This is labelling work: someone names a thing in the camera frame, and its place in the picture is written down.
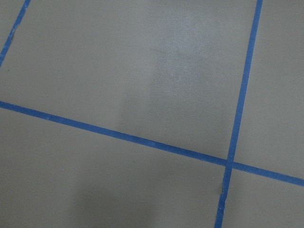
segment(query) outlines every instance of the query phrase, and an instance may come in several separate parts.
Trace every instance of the gray floor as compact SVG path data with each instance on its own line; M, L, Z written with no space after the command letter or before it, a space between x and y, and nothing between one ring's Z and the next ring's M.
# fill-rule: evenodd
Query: gray floor
M0 45L22 3L1 1ZM0 100L225 159L255 6L32 0L0 68ZM303 11L300 0L264 0L236 153L299 178ZM0 116L0 227L214 226L224 167ZM303 227L303 190L233 170L223 227Z

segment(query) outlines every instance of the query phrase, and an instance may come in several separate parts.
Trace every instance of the blue tape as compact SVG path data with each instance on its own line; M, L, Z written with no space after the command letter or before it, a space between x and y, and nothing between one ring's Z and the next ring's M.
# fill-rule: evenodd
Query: blue tape
M222 223L223 223L223 218L224 218L226 199L227 199L227 195L228 195L232 167L233 167L234 157L235 157L236 148L237 148L238 133L239 133L240 125L241 125L241 119L242 119L242 114L243 114L243 109L244 109L251 62L252 62L253 51L254 51L254 47L255 47L255 41L256 41L256 37L257 37L257 27L258 27L260 15L261 15L263 0L257 0L256 3L257 3L256 10L255 10L255 15L253 18L253 23L252 23L252 28L251 28L250 38L249 38L249 44L248 44L247 55L246 55L246 60L245 60L245 67L244 67L244 73L243 73L243 78L242 78L242 83L241 83L241 89L240 89L239 96L238 96L236 116L234 119L232 135L231 135L231 139L230 139L227 164L225 167L225 173L224 173L224 177L223 177L223 183L222 183L223 192L218 201L218 211L217 211L214 228L221 228Z
M109 130L109 129L106 129L103 127L98 127L98 126L86 124L83 122L67 119L64 117L57 116L57 115L47 114L44 112L25 108L25 107L18 106L15 104L10 104L10 103L0 101L0 108L11 110L11 111L18 112L18 113L25 114L25 115L30 115L30 116L37 117L37 118L44 119L44 120L53 121L53 122L56 122L59 124L72 126L75 128L86 130L86 131L90 131L90 132L94 132L94 133L98 133L98 134L102 134L102 135L107 135L107 136L110 136L113 138L122 139L122 140L126 140L129 142L145 145L148 147L153 147L153 148L156 148L159 150L176 153L179 155L191 157L191 158L198 159L201 161L211 162L213 164L226 166L227 160L222 159L222 158L202 154L202 153L195 152L195 151L186 150L186 149L175 147L175 146L166 145L161 142L156 142L153 140L148 140L148 139L140 138L140 137L129 135L129 134L124 134L124 133ZM272 172L272 171L256 168L256 167L253 167L250 165L245 165L245 164L241 164L238 162L234 162L232 168L240 170L240 171L245 171L245 172L249 172L252 174L272 178L275 180L284 181L284 182L299 185L299 186L304 186L304 179L291 177L291 176L287 176L287 175L280 174L277 172Z
M8 52L8 50L9 50L9 48L10 48L13 36L15 34L15 31L18 28L18 26L20 25L20 23L21 23L21 21L23 19L23 16L24 16L24 14L25 14L25 12L26 12L27 7L29 6L29 4L30 4L30 0L25 0L24 1L23 5L22 5L22 8L21 8L21 10L20 10L20 12L19 12L19 14L17 16L17 19L16 19L16 21L15 21L15 23L13 25L13 28L11 29L11 31L9 33L9 36L8 36L8 38L7 38L4 46L3 46L3 49L2 49L2 51L0 53L0 67L1 67L1 65L2 65L2 63L3 63L4 59L5 59L5 56L6 56L7 52Z
M51 114L43 113L43 112L36 111L36 110L33 110L33 109L29 109L29 108L21 107L21 106L18 106L18 105L6 103L6 102L3 102L3 101L0 101L0 107L4 108L4 109L11 110L11 111L15 111L15 112L18 112L18 113L22 113L22 114L38 117L38 118L41 118L41 119L53 121L53 122L56 122L56 123L61 123L61 124L64 124L64 125L76 127L76 128L83 129L83 130L86 130L86 131L107 135L107 136L110 136L110 137L113 137L113 138L116 138L116 139L122 139L122 140L125 140L125 141L137 143L137 144L140 144L140 145L153 147L153 148L156 148L156 149L159 149L159 150L163 150L163 151L167 151L167 152L171 152L171 153L176 153L176 154L179 154L179 155L183 155L183 156L186 156L186 157L198 159L198 160L201 160L201 161L210 162L210 163L217 164L217 165L222 165L222 166L225 166L225 164L226 164L226 160L222 159L222 158L214 157L214 156L211 156L211 155L207 155L207 154L203 154L203 153L199 153L199 152L195 152L195 151L191 151L191 150L186 150L186 149L183 149L183 148L180 148L180 147L167 145L167 144L164 144L164 143L161 143L161 142L156 142L156 141L153 141L153 140L144 139L144 138L137 137L137 136L130 135L130 134L125 134L125 133L109 130L109 129L106 129L106 128L103 128L103 127L98 127L98 126L86 124L86 123L83 123L83 122L79 122L79 121L67 119L67 118L64 118L64 117L60 117L60 116L57 116L57 115L51 115Z
M303 179L288 176L288 175L284 175L284 174L277 173L277 172L272 172L272 171L269 171L269 170L260 169L260 168L253 167L253 166L250 166L250 165L245 165L245 164L235 162L233 164L233 168L236 169L236 170L249 172L249 173L252 173L252 174L259 175L259 176L272 178L272 179L275 179L275 180L278 180L278 181L284 181L284 182L287 182L287 183L290 183L290 184L304 186L304 180Z

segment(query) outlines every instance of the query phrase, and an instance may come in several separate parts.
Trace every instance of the blue line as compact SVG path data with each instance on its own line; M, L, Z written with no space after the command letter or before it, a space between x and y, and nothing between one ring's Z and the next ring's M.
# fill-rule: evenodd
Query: blue line
M244 164L235 162L233 164L233 168L236 169L236 170L257 174L257 175L272 178L272 179L275 179L275 180L284 181L284 182L299 185L299 186L304 186L304 180L303 179L300 179L300 178L297 178L297 177L287 176L287 175L280 174L280 173L277 173L277 172L272 172L272 171L269 171L269 170L256 168L256 167L253 167L253 166L250 166L250 165L244 165Z
M260 19L263 0L257 0L256 3L257 3L256 10L255 10L255 15L253 18L253 23L252 23L252 28L251 28L250 38L249 38L249 44L248 44L247 55L246 55L246 60L245 60L245 67L244 67L244 73L243 73L243 78L242 78L242 83L241 83L241 89L239 92L239 97L238 97L238 102L237 102L236 116L234 119L232 135L231 135L231 139L230 139L230 146L229 146L229 151L228 151L228 158L227 158L225 173L224 173L224 177L223 177L223 183L222 183L223 192L218 201L218 211L217 211L214 228L221 228L222 223L223 223L223 218L224 218L226 199L227 199L227 195L228 195L231 173L232 173L232 168L233 168L233 163L234 163L234 157L235 157L236 148L237 148L238 133L239 133L240 125L241 125L241 119L242 119L242 114L243 114L243 109L244 109L251 62L252 62L253 51L254 51L254 47L255 47L255 41L256 41L256 37L257 37L257 27L258 27L258 23L259 23L259 19Z
M226 164L226 160L222 159L222 158L214 157L214 156L211 156L211 155L207 155L207 154L203 154L203 153L199 153L199 152L195 152L195 151L191 151L191 150L186 150L186 149L183 149L183 148L180 148L180 147L167 145L167 144L164 144L164 143L161 143L161 142L156 142L156 141L153 141L153 140L144 139L144 138L137 137L137 136L130 135L130 134L125 134L125 133L109 130L109 129L106 129L106 128L103 128L103 127L98 127L98 126L86 124L86 123L79 122L79 121L76 121L76 120L71 120L71 119L67 119L67 118L64 118L64 117L60 117L60 116L57 116L57 115L51 115L51 114L43 113L43 112L36 111L36 110L33 110L33 109L29 109L29 108L21 107L21 106L18 106L18 105L6 103L6 102L3 102L3 101L0 101L0 107L4 108L4 109L15 111L15 112L18 112L18 113L22 113L22 114L38 117L38 118L41 118L41 119L53 121L53 122L56 122L56 123L61 123L61 124L64 124L64 125L76 127L76 128L83 129L83 130L86 130L86 131L107 135L107 136L110 136L110 137L113 137L113 138L116 138L116 139L122 139L122 140L125 140L125 141L137 143L137 144L140 144L140 145L153 147L153 148L156 148L156 149L159 149L159 150L180 154L180 155L190 157L190 158L194 158L194 159L198 159L198 160L201 160L201 161L206 161L206 162L210 162L210 163L217 164L217 165L222 165L222 166L225 166L225 164Z
M24 16L24 14L25 14L25 12L26 12L27 7L29 6L29 4L30 4L30 0L25 0L24 1L23 5L22 5L22 8L21 8L21 10L19 12L19 15L17 16L17 19L15 21L15 24L13 25L13 28L11 29L11 31L9 33L9 36L8 36L8 38L7 38L4 46L3 46L3 49L2 49L2 51L0 53L0 67L1 67L1 65L2 65L2 63L4 61L4 58L5 58L8 50L9 50L9 48L10 48L10 45L12 43L12 39L13 39L14 33L15 33L16 29L18 28L18 26L20 25L20 23L22 21L22 18Z
M133 135L120 133L120 132L109 130L109 129L106 129L106 128L103 128L103 127L98 127L98 126L86 124L86 123L83 123L83 122L67 119L67 118L64 118L64 117L60 117L60 116L56 116L56 115L52 115L52 114L47 114L47 113L44 113L44 112L40 112L40 111L36 111L36 110L33 110L33 109L25 108L25 107L18 106L18 105L15 105L15 104L10 104L10 103L0 101L0 108L11 110L11 111L18 112L18 113L25 114L25 115L29 115L29 116L33 116L33 117L37 117L37 118L44 119L44 120L53 121L53 122L56 122L56 123L59 123L59 124L72 126L72 127L75 127L75 128L86 130L86 131L90 131L90 132L94 132L94 133L98 133L98 134L102 134L102 135L107 135L107 136L110 136L110 137L113 137L113 138L122 139L122 140L126 140L126 141L129 141L129 142L145 145L145 146L148 146L148 147L153 147L153 148L156 148L156 149L159 149L159 150L176 153L176 154L179 154L179 155L183 155L183 156L186 156L186 157L191 157L191 158L198 159L198 160L201 160L201 161L211 162L213 164L226 166L226 161L227 160L222 159L222 158L213 157L213 156L202 154L202 153L199 153L199 152L194 152L194 151L186 150L186 149L183 149L183 148L166 145L166 144L163 144L161 142L156 142L156 141L140 138L140 137L133 136ZM284 174L280 174L280 173L277 173L277 172L272 172L272 171L256 168L256 167L241 164L241 163L238 163L238 162L233 163L233 169L249 172L249 173L252 173L252 174L272 178L272 179L279 180L279 181L288 182L288 183L299 185L299 186L304 186L304 179L287 176L287 175L284 175Z

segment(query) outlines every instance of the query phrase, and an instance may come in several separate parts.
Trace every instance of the floor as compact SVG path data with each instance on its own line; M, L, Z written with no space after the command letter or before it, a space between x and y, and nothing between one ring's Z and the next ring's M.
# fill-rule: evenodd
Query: floor
M303 11L1 0L0 227L303 227Z

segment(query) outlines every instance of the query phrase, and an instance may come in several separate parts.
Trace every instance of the blue painter's tape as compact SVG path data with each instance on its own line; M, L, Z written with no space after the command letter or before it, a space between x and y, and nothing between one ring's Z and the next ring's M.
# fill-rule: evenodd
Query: blue painter's tape
M257 0L256 3L257 3L256 10L255 10L250 38L249 38L249 44L248 44L247 55L246 55L246 60L245 60L245 67L244 67L244 73L243 73L243 78L242 78L242 83L241 83L241 89L240 89L239 96L238 96L236 116L234 119L232 135L231 135L231 139L230 139L230 146L229 146L229 151L228 151L228 158L227 158L225 173L224 173L224 177L223 177L223 183L222 183L223 192L218 201L218 211L217 211L214 228L221 228L222 223L223 223L223 218L224 218L225 204L226 204L226 199L227 199L227 195L228 195L232 167L233 167L234 157L235 157L236 148L237 148L238 133L239 133L240 125L241 125L241 119L242 119L242 114L243 114L243 109L244 109L245 98L246 98L247 85L248 85L248 81L249 81L251 62L252 62L253 51L254 51L254 47L255 47L255 41L256 41L256 37L257 37L257 27L258 27L260 15L261 15L263 0Z
M199 153L199 152L195 152L195 151L191 151L191 150L186 150L186 149L183 149L183 148L180 148L180 147L167 145L167 144L164 144L164 143L161 143L161 142L156 142L156 141L153 141L153 140L144 139L144 138L137 137L137 136L130 135L130 134L125 134L125 133L109 130L109 129L106 129L106 128L103 128L103 127L98 127L98 126L86 124L86 123L79 122L79 121L76 121L76 120L71 120L71 119L67 119L67 118L64 118L64 117L60 117L60 116L57 116L57 115L47 114L47 113L44 113L44 112L40 112L40 111L36 111L36 110L33 110L33 109L21 107L21 106L18 106L18 105L6 103L6 102L3 102L3 101L0 101L0 107L4 108L4 109L15 111L15 112L18 112L18 113L31 115L31 116L38 117L38 118L41 118L41 119L45 119L45 120L53 121L53 122L56 122L56 123L61 123L61 124L64 124L64 125L76 127L76 128L83 129L83 130L86 130L86 131L107 135L107 136L110 136L110 137L113 137L113 138L116 138L116 139L122 139L122 140L125 140L125 141L137 143L137 144L140 144L140 145L153 147L153 148L156 148L156 149L159 149L159 150L180 154L180 155L190 157L190 158L194 158L194 159L198 159L198 160L201 160L201 161L206 161L206 162L210 162L210 163L217 164L217 165L222 165L222 166L225 166L225 164L226 164L226 160L222 159L222 158L214 157L214 156L211 156L211 155L207 155L207 154L203 154L203 153Z
M30 0L25 0L24 1L23 5L22 5L22 8L21 8L21 10L20 10L20 12L19 12L19 14L17 16L17 19L16 19L16 21L15 21L15 23L13 25L13 28L11 29L11 31L9 33L9 36L8 36L8 38L7 38L4 46L3 46L3 49L2 49L2 51L0 53L0 67L1 67L1 65L2 65L2 63L4 61L4 58L5 58L8 50L9 50L9 48L10 48L13 36L15 34L15 31L18 28L18 26L20 25L20 23L21 23L21 21L23 19L23 16L24 16L24 14L25 14L25 12L26 12L29 4L30 4Z
M198 159L198 160L201 160L201 161L211 162L211 163L216 164L216 165L226 166L226 160L222 159L222 158L218 158L218 157L202 154L202 153L199 153L199 152L186 150L186 149L175 147L175 146L166 145L166 144L163 144L161 142L156 142L156 141L140 138L140 137L137 137L137 136L124 134L124 133L121 133L121 132L117 132L117 131L109 130L109 129L106 129L106 128L103 128L103 127L98 127L98 126L86 124L86 123L83 123L83 122L67 119L67 118L64 118L64 117L47 114L47 113L44 113L44 112L40 112L40 111L36 111L36 110L33 110L33 109L25 108L25 107L18 106L18 105L15 105L15 104L10 104L10 103L0 101L0 108L11 110L11 111L18 112L18 113L21 113L21 114L30 115L30 116L37 117L37 118L44 119L44 120L53 121L53 122L56 122L56 123L59 123L59 124L72 126L72 127L75 127L75 128L86 130L86 131L107 135L107 136L110 136L110 137L113 137L113 138L122 139L122 140L126 140L126 141L129 141L129 142L153 147L153 148L156 148L156 149L159 149L159 150L176 153L176 154L179 154L179 155L191 157L191 158ZM245 171L245 172L249 172L249 173L252 173L252 174L272 178L272 179L275 179L275 180L284 181L284 182L299 185L299 186L304 186L304 179L287 176L287 175L284 175L284 174L281 174L281 173L260 169L260 168L253 167L253 166L250 166L250 165L245 165L245 164L241 164L241 163L238 163L238 162L234 162L232 168L240 170L240 171Z
M291 177L288 175L284 175L281 173L277 173L277 172L272 172L269 170L264 170L264 169L260 169L260 168L256 168L250 165L245 165L245 164L241 164L238 162L235 162L233 164L233 168L236 170L241 170L241 171L245 171L245 172L249 172L249 173L253 173L259 176L263 176L263 177L268 177L268 178L272 178L278 181L284 181L287 183L291 183L291 184L295 184L295 185L299 185L299 186L304 186L304 180L297 178L297 177Z

